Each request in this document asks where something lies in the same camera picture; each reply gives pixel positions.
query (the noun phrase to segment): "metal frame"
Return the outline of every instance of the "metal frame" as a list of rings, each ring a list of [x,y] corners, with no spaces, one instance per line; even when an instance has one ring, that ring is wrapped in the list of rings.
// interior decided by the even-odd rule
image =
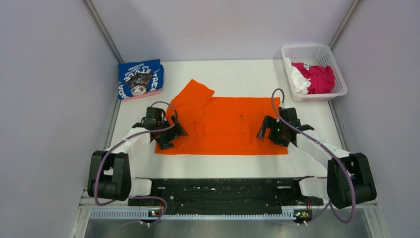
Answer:
[[[115,59],[118,63],[124,63],[124,60],[119,53],[115,43],[112,40],[112,37],[108,33],[104,23],[102,22],[98,12],[96,11],[93,3],[91,0],[82,0],[85,6],[87,7],[90,15],[92,16],[94,22],[98,26],[99,31],[101,32],[102,36],[104,37],[106,43],[108,44],[109,48],[111,49]],[[340,39],[342,33],[345,31],[349,21],[354,16],[354,13],[359,8],[363,0],[354,0],[352,5],[350,6],[348,12],[346,13],[342,23],[340,24],[339,28],[337,29],[336,34],[334,35],[333,39],[331,40],[329,46],[333,49]],[[337,112],[337,106],[334,100],[328,102],[331,108],[331,112],[333,115],[333,119],[337,128],[337,132],[340,138],[341,145],[344,149],[350,150],[350,144],[348,143],[348,139],[346,137],[345,129],[342,125],[340,115]],[[120,100],[116,100],[113,108],[112,117],[109,123],[108,132],[106,134],[104,140],[104,149],[110,146],[112,140],[112,134],[114,132],[116,119],[118,116],[118,111],[120,107]],[[88,228],[88,222],[91,215],[92,210],[99,209],[100,207],[97,206],[93,200],[93,198],[89,197],[86,191],[86,188],[83,191],[79,208],[77,210],[76,218],[74,221],[71,238],[84,238],[86,230]],[[132,207],[127,206],[127,201],[117,201],[106,208],[108,209],[132,209]],[[284,209],[304,209],[304,206],[284,206]],[[314,206],[313,208],[322,208],[322,206]],[[387,229],[386,224],[382,218],[382,215],[379,211],[376,201],[367,202],[363,204],[357,205],[357,209],[363,209],[365,212],[365,216],[367,219],[367,224],[369,226],[372,238],[390,238],[389,231]]]

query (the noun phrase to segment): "white wall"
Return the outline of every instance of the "white wall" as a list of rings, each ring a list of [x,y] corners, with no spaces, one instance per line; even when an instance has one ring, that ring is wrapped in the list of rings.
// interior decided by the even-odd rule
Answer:
[[[349,89],[339,113],[369,159],[390,232],[418,237],[420,1],[364,1],[334,56]]]
[[[0,237],[68,237],[116,100],[81,0],[0,3]]]
[[[280,59],[329,44],[353,0],[92,0],[125,61]]]

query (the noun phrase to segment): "white laundry basket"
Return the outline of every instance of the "white laundry basket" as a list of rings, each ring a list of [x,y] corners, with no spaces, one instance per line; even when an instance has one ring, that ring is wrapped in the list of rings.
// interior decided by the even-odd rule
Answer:
[[[331,49],[326,45],[293,45],[284,46],[281,48],[283,59],[289,57],[292,62],[303,62],[309,65],[321,65],[326,67],[329,65],[332,68],[335,76],[334,88],[331,93],[323,94],[302,94],[294,90],[294,85],[290,77],[289,67],[284,62],[287,77],[289,78],[289,86],[292,92],[293,101],[295,102],[311,102],[311,101],[325,101],[331,100],[337,96],[343,96],[347,93],[347,86],[344,82],[343,75],[341,75],[337,62],[332,55]]]

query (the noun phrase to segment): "pink cloth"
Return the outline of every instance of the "pink cloth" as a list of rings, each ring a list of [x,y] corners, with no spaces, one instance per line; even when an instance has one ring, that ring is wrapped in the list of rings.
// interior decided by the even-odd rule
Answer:
[[[330,66],[322,67],[314,65],[307,70],[303,63],[292,63],[303,77],[311,79],[311,85],[308,87],[308,94],[331,93],[334,88],[334,72]]]

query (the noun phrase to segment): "purple cable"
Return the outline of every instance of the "purple cable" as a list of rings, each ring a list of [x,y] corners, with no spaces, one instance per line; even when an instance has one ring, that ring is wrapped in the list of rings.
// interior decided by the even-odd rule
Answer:
[[[168,106],[170,106],[174,111],[175,111],[175,117],[176,117],[176,120],[178,120],[178,112],[176,111],[176,109],[175,109],[175,107],[174,106],[172,106],[171,104],[169,104],[169,103],[167,103],[167,102],[164,102],[164,101],[157,101],[157,102],[154,102],[154,103],[152,103],[152,105],[151,105],[151,107],[153,107],[153,105],[155,105],[155,104],[157,104],[157,103],[163,103],[163,104],[166,104],[166,105],[168,105]],[[127,139],[131,139],[131,138],[133,138],[133,137],[136,137],[136,136],[139,136],[139,135],[142,135],[142,134],[145,134],[145,133],[155,133],[155,132],[162,132],[162,131],[166,131],[166,130],[169,130],[169,129],[171,129],[171,128],[173,128],[175,126],[175,123],[174,124],[172,124],[172,125],[170,125],[169,127],[167,127],[167,128],[163,128],[163,129],[157,129],[157,130],[147,130],[147,131],[141,131],[141,132],[138,132],[138,133],[135,133],[135,134],[132,134],[132,135],[130,135],[130,136],[128,136],[127,137]],[[96,174],[96,180],[95,180],[95,187],[94,187],[94,199],[95,199],[95,203],[96,203],[96,205],[98,205],[98,206],[105,206],[105,205],[108,205],[108,204],[110,204],[110,203],[112,203],[112,202],[114,202],[115,200],[111,200],[111,201],[108,201],[108,202],[104,202],[104,203],[100,203],[99,202],[99,200],[98,200],[98,187],[99,187],[99,178],[101,177],[101,171],[102,171],[102,168],[104,167],[104,164],[105,164],[105,161],[106,161],[106,159],[108,158],[108,156],[116,149],[116,148],[118,148],[120,145],[122,145],[122,144],[124,144],[126,142],[126,140],[121,140],[120,142],[118,142],[116,145],[114,145],[114,146],[112,146],[106,153],[105,153],[105,155],[104,155],[104,158],[102,158],[102,161],[101,161],[101,164],[99,165],[99,168],[98,168],[98,172],[97,172],[97,174]]]
[[[166,209],[168,208],[168,203],[165,201],[165,199],[163,199],[161,197],[156,197],[156,196],[134,196],[132,198],[134,198],[134,199],[157,199],[157,200],[162,201],[165,204],[165,206],[163,207],[162,214],[156,219],[156,221],[150,223],[150,226],[155,225],[162,218],[162,216],[166,212]],[[130,225],[130,224],[140,224],[140,222],[139,221],[129,221],[129,222],[126,222],[126,223],[122,224],[121,226],[115,228],[115,230],[113,230],[112,232],[108,233],[108,235],[106,235],[104,238],[107,238],[108,236],[114,234],[119,229],[121,229],[121,228],[123,228],[123,227],[125,227],[127,225]]]
[[[344,167],[344,165],[343,165],[343,163],[340,161],[340,159],[336,156],[336,155],[334,155],[334,153],[331,151],[331,150],[329,150],[324,144],[322,144],[322,143],[320,143],[317,139],[315,139],[315,138],[313,138],[312,136],[310,136],[310,135],[308,135],[308,134],[306,134],[306,133],[304,133],[303,131],[301,131],[301,130],[299,130],[299,129],[297,129],[296,127],[294,127],[294,126],[292,126],[290,123],[288,123],[285,119],[283,119],[281,116],[280,116],[280,113],[278,112],[278,110],[277,110],[277,108],[276,108],[276,106],[275,106],[275,104],[274,104],[274,95],[275,95],[275,93],[277,92],[277,91],[280,91],[281,92],[281,94],[282,94],[282,96],[283,96],[283,98],[282,98],[282,104],[284,104],[284,91],[281,89],[281,88],[277,88],[277,89],[275,89],[274,91],[273,91],[273,94],[271,95],[271,105],[272,105],[272,107],[273,107],[273,110],[274,110],[274,112],[276,113],[276,115],[278,116],[278,118],[280,119],[280,121],[282,122],[282,123],[284,123],[285,125],[287,125],[288,127],[290,127],[291,129],[293,129],[294,131],[296,131],[297,133],[300,133],[300,134],[302,134],[302,135],[304,135],[304,136],[306,136],[307,138],[309,138],[311,141],[313,141],[313,142],[315,142],[316,144],[319,144],[319,146],[322,148],[322,149],[324,149],[328,154],[330,154],[331,156],[332,156],[332,158],[338,163],[338,166],[341,168],[341,170],[344,172],[344,176],[346,177],[346,180],[347,180],[347,182],[349,183],[349,187],[350,187],[350,195],[351,195],[351,198],[352,198],[352,211],[351,211],[351,213],[350,213],[350,217],[349,217],[349,219],[347,219],[347,220],[343,220],[341,217],[339,217],[338,216],[338,214],[337,214],[337,212],[334,210],[334,208],[333,208],[333,206],[332,206],[332,203],[331,203],[331,201],[330,202],[328,202],[327,203],[327,205],[321,210],[321,212],[320,213],[318,213],[314,218],[312,218],[312,220],[311,221],[309,221],[309,222],[307,222],[307,223],[312,223],[313,221],[315,221],[316,219],[318,219],[318,217],[322,214],[322,213],[324,213],[324,211],[327,209],[327,207],[328,206],[330,206],[331,207],[331,210],[332,210],[332,212],[333,212],[333,214],[334,214],[334,216],[341,222],[341,223],[344,223],[344,224],[347,224],[347,223],[350,223],[353,219],[354,219],[354,216],[355,216],[355,214],[356,214],[356,194],[355,194],[355,191],[354,191],[354,186],[353,186],[353,183],[352,183],[352,179],[350,178],[350,176],[348,175],[348,173],[347,173],[347,170],[346,170],[346,167]]]

